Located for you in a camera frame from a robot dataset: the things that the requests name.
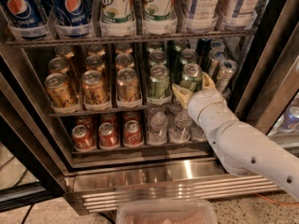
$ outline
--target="green can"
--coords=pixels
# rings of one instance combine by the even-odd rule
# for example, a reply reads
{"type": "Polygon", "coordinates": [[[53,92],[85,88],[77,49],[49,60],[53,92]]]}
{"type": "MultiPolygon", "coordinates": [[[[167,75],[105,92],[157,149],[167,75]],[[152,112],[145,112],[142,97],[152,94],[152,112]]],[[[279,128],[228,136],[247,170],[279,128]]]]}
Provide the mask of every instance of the green can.
{"type": "Polygon", "coordinates": [[[203,87],[203,72],[196,63],[188,63],[181,73],[179,86],[190,91],[200,91],[203,87]]]}
{"type": "Polygon", "coordinates": [[[168,96],[169,81],[169,70],[166,66],[162,64],[152,66],[149,77],[149,98],[166,98],[168,96]]]}

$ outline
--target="gold can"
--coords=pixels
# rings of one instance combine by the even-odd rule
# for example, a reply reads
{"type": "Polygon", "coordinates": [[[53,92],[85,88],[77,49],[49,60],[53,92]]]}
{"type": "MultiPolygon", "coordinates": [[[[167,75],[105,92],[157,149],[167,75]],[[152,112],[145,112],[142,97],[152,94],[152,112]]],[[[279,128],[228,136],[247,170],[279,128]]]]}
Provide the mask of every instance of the gold can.
{"type": "Polygon", "coordinates": [[[63,74],[55,73],[45,80],[46,92],[57,108],[68,108],[78,103],[78,98],[63,74]]]}
{"type": "Polygon", "coordinates": [[[98,71],[87,71],[83,74],[82,89],[89,105],[101,105],[109,101],[106,82],[98,71]]]}
{"type": "Polygon", "coordinates": [[[140,100],[140,87],[137,73],[132,68],[124,68],[117,75],[119,100],[125,103],[140,100]]]}

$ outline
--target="aluminum can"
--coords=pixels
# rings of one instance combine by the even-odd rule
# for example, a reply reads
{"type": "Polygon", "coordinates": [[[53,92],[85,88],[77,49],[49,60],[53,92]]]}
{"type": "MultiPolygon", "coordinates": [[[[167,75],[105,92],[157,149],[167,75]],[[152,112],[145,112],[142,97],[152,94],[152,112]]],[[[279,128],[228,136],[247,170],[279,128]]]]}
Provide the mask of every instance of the aluminum can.
{"type": "Polygon", "coordinates": [[[167,65],[166,54],[161,50],[155,50],[149,54],[149,67],[157,64],[167,65]]]}
{"type": "Polygon", "coordinates": [[[69,62],[66,58],[57,57],[50,60],[49,71],[51,74],[63,74],[71,84],[73,91],[78,94],[78,80],[75,76],[74,71],[70,69],[69,62]]]}
{"type": "Polygon", "coordinates": [[[118,54],[115,58],[115,68],[117,72],[124,68],[134,68],[134,57],[129,53],[118,54]]]}
{"type": "Polygon", "coordinates": [[[216,89],[220,93],[224,93],[229,85],[231,78],[237,70],[237,64],[231,60],[224,60],[219,65],[219,70],[216,75],[216,89]]]}
{"type": "Polygon", "coordinates": [[[102,123],[99,127],[100,144],[102,147],[114,147],[119,144],[119,134],[111,123],[102,123]]]}
{"type": "MultiPolygon", "coordinates": [[[[47,23],[47,14],[40,5],[40,0],[0,0],[5,12],[19,28],[35,28],[47,23]]],[[[44,35],[23,37],[24,39],[41,39],[44,35]]]]}
{"type": "Polygon", "coordinates": [[[95,147],[94,137],[85,125],[77,125],[72,130],[72,139],[76,149],[84,150],[95,147]]]}
{"type": "Polygon", "coordinates": [[[98,71],[87,71],[83,74],[82,89],[89,105],[100,105],[109,101],[107,86],[98,71]]]}
{"type": "Polygon", "coordinates": [[[47,94],[53,101],[53,106],[68,108],[78,103],[78,98],[63,74],[51,74],[46,77],[47,94]]]}
{"type": "Polygon", "coordinates": [[[173,16],[175,0],[144,0],[143,5],[147,19],[165,21],[173,16]]]}
{"type": "Polygon", "coordinates": [[[81,26],[91,22],[92,0],[53,0],[53,3],[56,17],[62,26],[81,26]]]}
{"type": "Polygon", "coordinates": [[[140,100],[140,87],[137,73],[132,68],[124,68],[117,75],[118,95],[122,102],[135,102],[140,100]]]}
{"type": "Polygon", "coordinates": [[[104,21],[123,23],[133,18],[133,0],[101,0],[104,21]]]}
{"type": "Polygon", "coordinates": [[[217,74],[219,64],[227,58],[226,53],[221,49],[212,49],[208,53],[208,69],[207,74],[214,79],[217,74]]]}
{"type": "Polygon", "coordinates": [[[126,145],[139,145],[142,141],[142,129],[139,123],[135,120],[130,120],[123,127],[123,141],[126,145]]]}
{"type": "Polygon", "coordinates": [[[150,69],[149,98],[163,99],[168,96],[169,70],[164,65],[158,64],[150,69]]]}
{"type": "Polygon", "coordinates": [[[196,63],[188,63],[184,66],[179,86],[190,91],[200,91],[203,86],[202,69],[196,63]]]}

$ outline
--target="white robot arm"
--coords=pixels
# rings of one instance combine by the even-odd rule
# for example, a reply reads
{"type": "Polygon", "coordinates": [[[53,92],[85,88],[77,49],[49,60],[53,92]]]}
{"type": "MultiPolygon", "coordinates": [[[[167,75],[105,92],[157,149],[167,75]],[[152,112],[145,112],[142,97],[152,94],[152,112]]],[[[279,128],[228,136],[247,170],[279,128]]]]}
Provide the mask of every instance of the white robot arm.
{"type": "Polygon", "coordinates": [[[188,113],[202,127],[223,167],[231,175],[249,171],[276,183],[299,201],[299,159],[257,129],[241,122],[216,90],[195,93],[188,113]]]}

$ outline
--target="beverage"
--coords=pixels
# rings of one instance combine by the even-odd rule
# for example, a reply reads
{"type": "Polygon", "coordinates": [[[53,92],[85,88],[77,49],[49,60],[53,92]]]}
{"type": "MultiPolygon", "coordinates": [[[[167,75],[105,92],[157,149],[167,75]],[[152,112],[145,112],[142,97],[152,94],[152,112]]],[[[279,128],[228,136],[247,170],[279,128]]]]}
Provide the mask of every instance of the beverage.
{"type": "Polygon", "coordinates": [[[117,75],[118,96],[121,102],[135,102],[141,98],[137,73],[132,68],[124,68],[117,75]]]}
{"type": "MultiPolygon", "coordinates": [[[[40,5],[40,0],[0,0],[11,21],[19,28],[36,28],[47,23],[47,14],[40,5]]],[[[44,35],[23,37],[37,40],[44,35]]]]}
{"type": "MultiPolygon", "coordinates": [[[[92,0],[53,0],[53,2],[60,25],[82,26],[91,22],[92,0]]],[[[81,37],[84,35],[70,35],[70,37],[81,37]]]]}
{"type": "Polygon", "coordinates": [[[153,21],[170,20],[174,13],[175,0],[144,0],[144,13],[153,21]]]}
{"type": "Polygon", "coordinates": [[[122,23],[133,18],[133,0],[101,0],[104,21],[122,23]]]}
{"type": "Polygon", "coordinates": [[[167,67],[157,64],[150,69],[149,98],[163,99],[168,96],[169,70],[167,67]]]}
{"type": "Polygon", "coordinates": [[[86,104],[101,105],[109,101],[106,83],[97,71],[87,71],[83,74],[82,89],[86,104]]]}
{"type": "Polygon", "coordinates": [[[56,73],[47,76],[45,86],[54,107],[68,108],[78,103],[78,98],[64,75],[56,73]]]}

